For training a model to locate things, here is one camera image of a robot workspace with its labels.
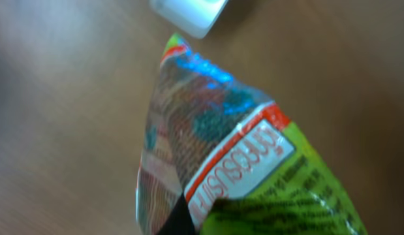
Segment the brown table surface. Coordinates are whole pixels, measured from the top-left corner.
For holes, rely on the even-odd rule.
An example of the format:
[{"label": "brown table surface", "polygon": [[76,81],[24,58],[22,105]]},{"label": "brown table surface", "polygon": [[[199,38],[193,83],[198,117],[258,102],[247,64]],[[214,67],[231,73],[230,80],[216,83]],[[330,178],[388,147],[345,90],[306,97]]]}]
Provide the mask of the brown table surface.
[{"label": "brown table surface", "polygon": [[[0,234],[138,234],[164,44],[144,0],[0,0]],[[196,51],[273,96],[370,234],[404,234],[404,0],[232,0]]]}]

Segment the red border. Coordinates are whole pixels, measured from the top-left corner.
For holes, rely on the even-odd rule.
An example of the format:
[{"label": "red border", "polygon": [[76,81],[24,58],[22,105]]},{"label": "red border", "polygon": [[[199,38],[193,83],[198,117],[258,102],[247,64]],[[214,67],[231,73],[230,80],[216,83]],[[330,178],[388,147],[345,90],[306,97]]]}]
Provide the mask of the red border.
[{"label": "red border", "polygon": [[193,197],[198,186],[203,182],[204,178],[208,175],[210,170],[222,159],[222,157],[232,149],[238,141],[240,141],[252,128],[254,128],[261,120],[267,119],[277,130],[282,131],[289,123],[289,118],[282,113],[276,104],[271,104],[261,110],[255,117],[253,117],[241,131],[236,133],[224,146],[220,149],[211,161],[203,169],[202,173],[194,181],[193,185],[186,194],[187,203]]},{"label": "red border", "polygon": [[161,63],[164,62],[168,57],[176,55],[176,54],[182,54],[187,50],[186,45],[179,45],[179,46],[173,46],[170,49],[168,49],[165,54],[163,55],[163,58],[161,58]]}]

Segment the plastic packet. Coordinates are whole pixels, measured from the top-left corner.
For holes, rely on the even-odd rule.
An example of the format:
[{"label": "plastic packet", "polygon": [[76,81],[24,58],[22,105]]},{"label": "plastic packet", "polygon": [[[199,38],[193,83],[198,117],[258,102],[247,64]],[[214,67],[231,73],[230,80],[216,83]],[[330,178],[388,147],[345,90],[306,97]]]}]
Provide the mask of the plastic packet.
[{"label": "plastic packet", "polygon": [[367,234],[344,188],[273,99],[173,35],[138,173],[142,232],[158,233],[180,198],[201,234]]}]

